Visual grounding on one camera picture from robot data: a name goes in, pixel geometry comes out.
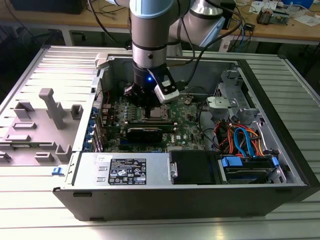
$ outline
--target robotic arm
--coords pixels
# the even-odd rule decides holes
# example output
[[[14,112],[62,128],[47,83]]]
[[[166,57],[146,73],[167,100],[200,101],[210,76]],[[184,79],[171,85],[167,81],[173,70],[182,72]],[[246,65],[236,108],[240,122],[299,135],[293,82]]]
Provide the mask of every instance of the robotic arm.
[[[133,84],[125,90],[145,112],[179,96],[179,87],[167,65],[168,39],[204,47],[215,39],[225,19],[221,0],[108,0],[130,7],[132,28]]]

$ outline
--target blue latch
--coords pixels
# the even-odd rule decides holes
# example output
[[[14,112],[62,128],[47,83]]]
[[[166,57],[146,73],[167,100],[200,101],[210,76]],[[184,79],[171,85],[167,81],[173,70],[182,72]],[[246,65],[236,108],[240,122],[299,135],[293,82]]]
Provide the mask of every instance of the blue latch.
[[[88,126],[87,128],[86,128],[86,132],[87,133],[92,133],[94,131],[94,129],[92,128],[92,127],[90,127],[90,126]]]
[[[90,140],[90,139],[92,139],[92,136],[91,136],[91,135],[86,134],[86,135],[84,136],[84,140],[85,140],[85,141],[88,141],[88,140]]]
[[[63,168],[57,166],[57,167],[55,167],[55,168],[53,169],[53,171],[52,171],[51,174],[52,174],[52,176],[63,176],[63,175],[64,175],[64,173],[63,173]]]
[[[91,109],[91,113],[96,115],[96,114],[99,113],[99,110],[96,107],[93,106],[92,109]]]
[[[225,156],[222,158],[222,166],[223,167],[242,167],[243,163],[241,161],[241,158],[238,156]]]
[[[93,127],[95,124],[96,124],[95,121],[91,119],[89,120],[89,123],[88,123],[89,127]]]
[[[278,159],[277,159],[275,156],[272,157],[272,162],[273,162],[273,164],[274,164],[275,167],[278,167],[278,166],[279,166],[279,161],[278,161]]]

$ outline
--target metal bracket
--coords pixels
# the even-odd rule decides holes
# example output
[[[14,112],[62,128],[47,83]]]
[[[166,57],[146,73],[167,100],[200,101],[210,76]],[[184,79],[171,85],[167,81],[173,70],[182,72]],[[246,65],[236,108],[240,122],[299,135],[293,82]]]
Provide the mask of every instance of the metal bracket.
[[[79,163],[80,163],[80,156],[81,156],[81,154],[79,151],[77,151],[71,155],[68,169],[64,173],[66,175],[65,184],[67,184],[67,185],[73,185],[75,183],[76,176],[77,176],[76,171],[77,171]]]
[[[96,69],[103,69],[109,66],[109,61],[113,59],[109,58],[108,53],[98,53],[95,57],[94,64]]]

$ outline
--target motherboard chip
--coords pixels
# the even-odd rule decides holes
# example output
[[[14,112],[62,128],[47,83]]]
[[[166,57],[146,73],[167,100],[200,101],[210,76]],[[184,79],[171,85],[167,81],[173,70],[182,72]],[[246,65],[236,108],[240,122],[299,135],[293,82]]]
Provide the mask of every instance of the motherboard chip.
[[[150,118],[160,119],[161,118],[161,108],[155,107],[153,110],[151,110]]]

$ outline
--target electronic equipment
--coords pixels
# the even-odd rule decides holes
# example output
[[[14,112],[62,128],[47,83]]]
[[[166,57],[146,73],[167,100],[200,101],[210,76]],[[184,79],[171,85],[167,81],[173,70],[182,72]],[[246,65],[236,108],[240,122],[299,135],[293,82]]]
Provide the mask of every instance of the electronic equipment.
[[[272,15],[272,9],[262,7],[258,16],[256,17],[256,22],[258,24],[268,25]]]
[[[87,0],[10,0],[17,11],[80,14]]]
[[[290,5],[290,3],[292,3],[293,5],[300,5],[309,9],[314,1],[313,0],[282,0],[282,2],[285,5]]]
[[[313,173],[301,172],[301,152],[245,61],[203,58],[195,82],[212,96],[181,92],[147,118],[120,91],[134,79],[131,56],[111,59],[96,79],[113,87],[100,104],[91,98],[73,146],[79,151],[53,190],[77,219],[264,216],[319,189]],[[183,79],[187,67],[172,76]]]
[[[220,4],[222,7],[228,8],[230,10],[235,10],[235,8],[236,8],[236,2],[234,0],[221,0]],[[233,14],[228,11],[223,10],[222,16],[225,18],[222,29],[226,30],[229,28]]]
[[[290,16],[288,13],[282,10],[273,10],[272,16],[269,20],[270,24],[280,24],[287,25],[289,22]]]
[[[249,31],[249,32],[253,32],[253,31],[255,30],[255,27],[256,27],[256,25],[251,24],[251,23],[246,23],[246,24],[244,25],[244,29],[245,29],[246,31]]]

